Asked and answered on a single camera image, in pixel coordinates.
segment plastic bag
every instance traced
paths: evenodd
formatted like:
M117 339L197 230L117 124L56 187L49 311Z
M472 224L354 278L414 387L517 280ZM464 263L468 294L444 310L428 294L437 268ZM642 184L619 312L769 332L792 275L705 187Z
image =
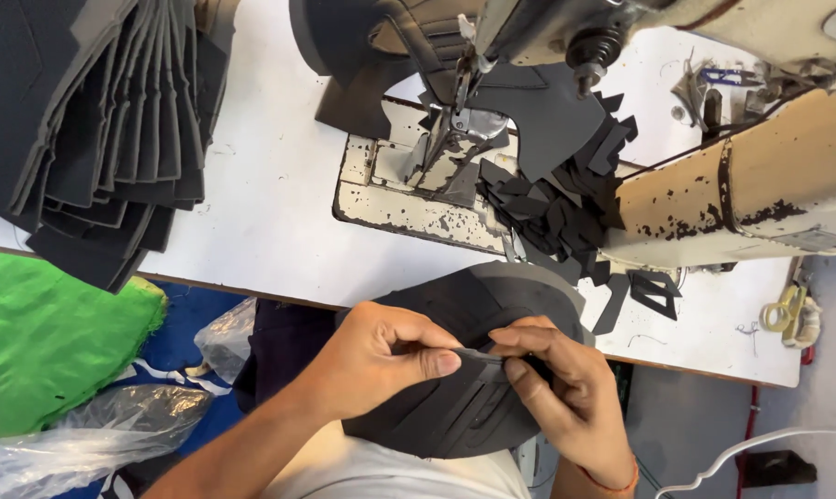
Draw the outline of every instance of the plastic bag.
M168 384L108 390L53 429L0 438L0 499L43 499L130 462L179 448L209 409L208 391Z
M248 337L255 328L255 302L255 298L247 298L200 329L194 337L202 358L230 384L234 383L251 353Z

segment white table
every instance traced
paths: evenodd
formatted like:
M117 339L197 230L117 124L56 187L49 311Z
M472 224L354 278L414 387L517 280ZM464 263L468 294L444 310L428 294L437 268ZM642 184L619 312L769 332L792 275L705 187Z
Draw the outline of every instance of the white table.
M236 29L206 159L206 201L176 215L168 250L151 252L142 274L346 306L495 258L334 219L346 134L313 121L326 78L302 61L288 2L242 0ZM753 63L743 51L670 29L638 35L599 87L606 95L625 92L618 116L637 117L641 138L622 153L626 161L652 164L700 142L700 130L671 118L678 100L668 93L692 45L694 61ZM413 98L411 82L392 93ZM26 237L0 219L0 250L26 251ZM755 357L751 338L734 330L756 321L760 307L778 298L787 273L786 260L767 260L743 262L731 274L690 274L677 323L628 299L616 330L597 345L613 358L796 386L799 352L781 347L778 335L760 332ZM585 282L579 290L588 298L582 322L592 327L609 292Z

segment forearm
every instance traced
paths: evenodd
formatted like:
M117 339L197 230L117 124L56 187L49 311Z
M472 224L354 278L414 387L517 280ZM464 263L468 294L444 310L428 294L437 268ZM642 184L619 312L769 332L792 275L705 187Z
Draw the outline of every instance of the forearm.
M317 409L306 407L290 387L172 468L143 499L257 497L304 443L328 423Z
M550 499L633 499L636 480L624 490L610 490L589 478L577 464L560 458Z

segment hand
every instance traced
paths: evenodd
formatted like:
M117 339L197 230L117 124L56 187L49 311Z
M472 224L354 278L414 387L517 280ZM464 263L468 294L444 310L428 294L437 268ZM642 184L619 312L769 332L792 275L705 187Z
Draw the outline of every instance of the hand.
M615 376L602 353L562 334L546 317L526 317L489 333L490 353L512 357L505 370L548 440L597 483L622 489L634 480ZM553 390L516 357L533 353L554 372Z
M394 355L398 342L412 352ZM426 315L373 302L357 304L286 391L327 421L366 414L402 389L448 376L461 343Z

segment red wire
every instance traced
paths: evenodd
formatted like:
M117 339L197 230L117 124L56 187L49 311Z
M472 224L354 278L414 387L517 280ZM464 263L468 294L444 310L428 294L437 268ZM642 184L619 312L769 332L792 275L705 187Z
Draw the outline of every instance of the red wire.
M745 429L745 440L751 439L753 436L753 425L757 421L757 408L759 407L759 387L754 385L751 387L751 414L748 414L748 426ZM735 466L738 467L738 485L735 487L735 499L742 499L742 483L745 481L745 461L747 460L747 450L742 451L738 457L735 458Z

